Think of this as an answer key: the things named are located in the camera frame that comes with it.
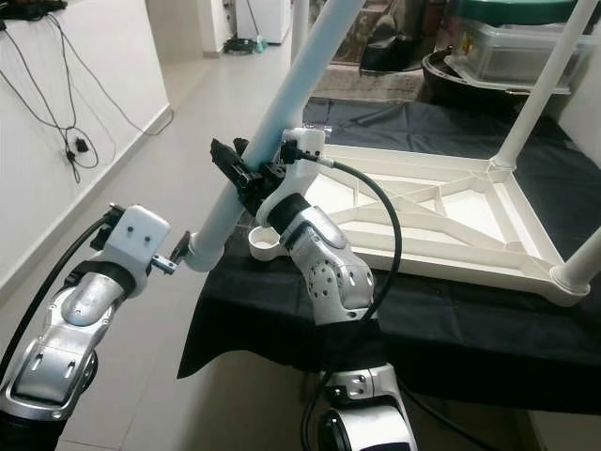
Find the orange lidded storage box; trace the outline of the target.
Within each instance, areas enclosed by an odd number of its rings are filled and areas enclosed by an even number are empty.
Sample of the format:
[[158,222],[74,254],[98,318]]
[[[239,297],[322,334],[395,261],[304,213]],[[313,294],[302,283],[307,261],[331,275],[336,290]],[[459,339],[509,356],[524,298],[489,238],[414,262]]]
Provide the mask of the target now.
[[332,65],[357,66],[361,63],[366,40],[378,20],[378,10],[370,3],[372,0],[364,0],[358,8],[355,21],[348,27],[342,43],[331,58]]

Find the beige stone counter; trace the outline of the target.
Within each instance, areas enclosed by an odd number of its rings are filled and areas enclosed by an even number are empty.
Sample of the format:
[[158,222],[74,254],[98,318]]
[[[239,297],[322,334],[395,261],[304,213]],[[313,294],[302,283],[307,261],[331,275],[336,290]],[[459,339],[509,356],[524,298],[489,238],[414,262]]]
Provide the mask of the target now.
[[331,64],[319,78],[312,96],[352,101],[416,101],[422,89],[422,69],[378,72]]

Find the black plastic bag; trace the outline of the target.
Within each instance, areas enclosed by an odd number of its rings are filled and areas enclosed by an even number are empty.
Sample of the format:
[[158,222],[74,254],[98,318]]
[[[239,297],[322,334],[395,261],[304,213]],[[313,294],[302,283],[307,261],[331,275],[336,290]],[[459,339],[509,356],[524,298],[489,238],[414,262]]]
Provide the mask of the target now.
[[374,72],[411,70],[424,41],[425,0],[388,0],[366,39],[360,69]]

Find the black wifi router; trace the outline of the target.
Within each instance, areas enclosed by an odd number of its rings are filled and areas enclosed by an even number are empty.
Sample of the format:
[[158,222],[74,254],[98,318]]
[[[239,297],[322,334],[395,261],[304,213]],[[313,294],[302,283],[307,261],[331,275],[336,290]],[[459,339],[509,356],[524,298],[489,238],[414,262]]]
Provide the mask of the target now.
[[68,4],[69,0],[0,0],[0,13],[5,21],[38,21]]

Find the clear plastic container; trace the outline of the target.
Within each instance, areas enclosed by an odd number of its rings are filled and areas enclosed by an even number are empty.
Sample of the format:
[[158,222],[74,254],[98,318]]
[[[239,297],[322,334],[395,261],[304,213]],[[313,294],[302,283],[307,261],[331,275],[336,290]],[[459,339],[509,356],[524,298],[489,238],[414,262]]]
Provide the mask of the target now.
[[445,61],[464,79],[531,86],[564,29],[563,24],[493,26],[465,19]]

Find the green pot lid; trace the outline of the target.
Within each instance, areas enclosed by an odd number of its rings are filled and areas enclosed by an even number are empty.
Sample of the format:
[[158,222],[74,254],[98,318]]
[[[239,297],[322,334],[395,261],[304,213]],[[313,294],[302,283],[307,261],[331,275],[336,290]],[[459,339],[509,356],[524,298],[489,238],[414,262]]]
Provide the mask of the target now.
[[451,16],[485,24],[541,25],[566,22],[577,0],[450,0]]

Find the white wall socket with plug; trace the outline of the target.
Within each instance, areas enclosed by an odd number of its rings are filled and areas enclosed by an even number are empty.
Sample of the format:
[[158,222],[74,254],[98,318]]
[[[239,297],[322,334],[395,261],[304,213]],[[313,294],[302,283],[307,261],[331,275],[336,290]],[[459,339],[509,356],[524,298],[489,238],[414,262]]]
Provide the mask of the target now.
[[99,166],[100,158],[95,154],[86,134],[61,133],[63,155],[72,169],[94,169]]

